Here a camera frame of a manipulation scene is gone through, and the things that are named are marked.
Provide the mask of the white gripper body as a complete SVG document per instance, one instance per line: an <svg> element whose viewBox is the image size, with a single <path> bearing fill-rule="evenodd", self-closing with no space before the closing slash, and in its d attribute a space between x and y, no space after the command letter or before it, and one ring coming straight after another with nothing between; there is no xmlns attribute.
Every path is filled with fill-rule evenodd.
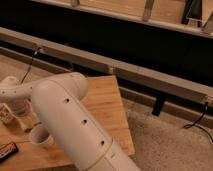
<svg viewBox="0 0 213 171"><path fill-rule="evenodd" d="M30 112L30 105L27 100L17 100L9 104L13 114L17 117L27 116Z"/></svg>

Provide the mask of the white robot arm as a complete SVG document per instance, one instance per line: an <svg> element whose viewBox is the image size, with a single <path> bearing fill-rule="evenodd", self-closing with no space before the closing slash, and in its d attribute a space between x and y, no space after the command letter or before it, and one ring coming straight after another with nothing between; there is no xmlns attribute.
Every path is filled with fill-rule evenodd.
<svg viewBox="0 0 213 171"><path fill-rule="evenodd" d="M140 171L116 140L85 108L87 78L79 73L1 85L0 102L29 98L38 118L79 171Z"/></svg>

